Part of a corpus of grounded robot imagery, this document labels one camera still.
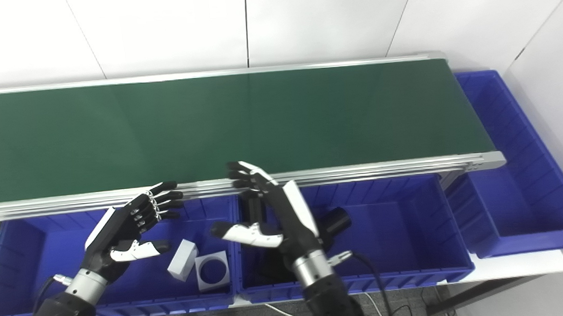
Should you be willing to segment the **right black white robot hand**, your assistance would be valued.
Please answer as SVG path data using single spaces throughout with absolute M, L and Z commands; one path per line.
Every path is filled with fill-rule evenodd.
M 215 238 L 261 248 L 277 248 L 287 265 L 309 253 L 320 251 L 318 227 L 294 180 L 281 183 L 265 170 L 248 162 L 227 163 L 228 178 L 235 189 L 243 189 L 250 197 L 259 197 L 273 210 L 281 233 L 268 235 L 259 222 L 251 225 L 216 222 L 211 234 Z

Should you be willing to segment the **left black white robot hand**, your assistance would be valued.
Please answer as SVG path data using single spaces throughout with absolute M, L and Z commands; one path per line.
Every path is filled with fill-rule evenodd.
M 143 241 L 142 234 L 164 219 L 179 217 L 184 194 L 175 181 L 164 181 L 140 193 L 124 206 L 110 208 L 89 236 L 81 273 L 114 283 L 131 262 L 171 250 L 168 240 Z

